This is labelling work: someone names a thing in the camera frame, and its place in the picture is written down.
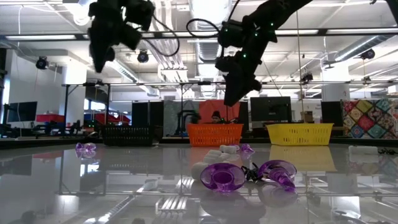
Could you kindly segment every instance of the white plastic piece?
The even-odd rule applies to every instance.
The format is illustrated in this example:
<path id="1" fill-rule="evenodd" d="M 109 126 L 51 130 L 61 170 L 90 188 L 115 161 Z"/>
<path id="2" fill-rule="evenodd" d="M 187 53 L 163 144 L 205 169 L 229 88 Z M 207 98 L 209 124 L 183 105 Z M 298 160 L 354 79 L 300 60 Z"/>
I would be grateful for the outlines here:
<path id="1" fill-rule="evenodd" d="M 217 156 L 220 156 L 221 155 L 221 151 L 219 151 L 219 150 L 210 150 L 209 152 L 207 152 L 207 154 L 209 155 L 217 155 Z"/>
<path id="2" fill-rule="evenodd" d="M 215 164 L 218 162 L 218 158 L 219 156 L 207 154 L 205 158 L 203 158 L 203 162 L 206 162 L 208 164 Z"/>
<path id="3" fill-rule="evenodd" d="M 209 164 L 206 162 L 197 162 L 192 166 L 191 175 L 194 180 L 200 180 L 200 174 Z"/>
<path id="4" fill-rule="evenodd" d="M 228 160 L 228 161 L 236 161 L 236 160 L 238 160 L 238 159 L 240 159 L 240 158 L 241 158 L 240 155 L 238 155 L 238 154 L 232 154 L 227 160 Z"/>
<path id="5" fill-rule="evenodd" d="M 230 154 L 228 153 L 221 153 L 221 155 L 219 156 L 218 160 L 219 161 L 226 161 L 231 157 Z"/>
<path id="6" fill-rule="evenodd" d="M 369 155 L 378 155 L 376 146 L 350 146 L 348 147 L 348 151 L 350 154 L 369 154 Z"/>
<path id="7" fill-rule="evenodd" d="M 349 155 L 349 161 L 350 162 L 355 162 L 357 164 L 362 164 L 362 163 L 379 163 L 379 155 L 370 155 L 370 154 L 350 154 Z"/>
<path id="8" fill-rule="evenodd" d="M 225 145 L 220 146 L 220 151 L 224 153 L 235 154 L 236 151 L 238 150 L 239 146 L 225 146 Z"/>

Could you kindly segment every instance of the colorful quilt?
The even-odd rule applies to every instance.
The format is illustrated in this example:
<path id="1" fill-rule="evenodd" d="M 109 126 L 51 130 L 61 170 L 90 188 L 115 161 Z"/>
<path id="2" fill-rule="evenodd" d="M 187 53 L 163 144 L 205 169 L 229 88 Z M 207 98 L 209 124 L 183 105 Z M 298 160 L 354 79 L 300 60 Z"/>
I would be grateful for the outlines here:
<path id="1" fill-rule="evenodd" d="M 393 102 L 388 99 L 342 101 L 346 136 L 363 139 L 396 139 Z"/>

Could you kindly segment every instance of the yellow basket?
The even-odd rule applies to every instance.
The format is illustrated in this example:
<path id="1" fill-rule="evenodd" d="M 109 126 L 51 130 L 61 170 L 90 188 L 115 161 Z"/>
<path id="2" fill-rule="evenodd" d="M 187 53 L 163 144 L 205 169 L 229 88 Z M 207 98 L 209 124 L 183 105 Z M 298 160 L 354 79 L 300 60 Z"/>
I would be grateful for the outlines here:
<path id="1" fill-rule="evenodd" d="M 333 124 L 267 125 L 272 144 L 280 146 L 327 146 Z"/>

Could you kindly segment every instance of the orange basket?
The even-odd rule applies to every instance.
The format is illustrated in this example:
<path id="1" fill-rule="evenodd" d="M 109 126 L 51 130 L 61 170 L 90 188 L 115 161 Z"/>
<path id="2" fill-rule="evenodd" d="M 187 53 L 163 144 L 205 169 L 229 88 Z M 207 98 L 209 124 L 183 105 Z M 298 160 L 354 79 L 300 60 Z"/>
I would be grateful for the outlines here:
<path id="1" fill-rule="evenodd" d="M 239 144 L 243 124 L 188 124 L 191 146 Z"/>

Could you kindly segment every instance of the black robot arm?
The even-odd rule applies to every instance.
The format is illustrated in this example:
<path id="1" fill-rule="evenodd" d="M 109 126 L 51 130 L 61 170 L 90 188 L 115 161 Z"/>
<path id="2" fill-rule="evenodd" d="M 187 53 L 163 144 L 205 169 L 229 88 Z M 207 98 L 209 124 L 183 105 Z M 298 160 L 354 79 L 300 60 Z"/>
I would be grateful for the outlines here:
<path id="1" fill-rule="evenodd" d="M 277 42 L 275 30 L 301 7 L 312 0 L 269 0 L 242 22 L 230 19 L 223 23 L 218 43 L 222 47 L 242 48 L 235 56 L 217 58 L 216 68 L 228 72 L 224 76 L 226 91 L 224 104 L 233 106 L 252 90 L 261 90 L 254 72 L 260 65 L 269 41 Z"/>

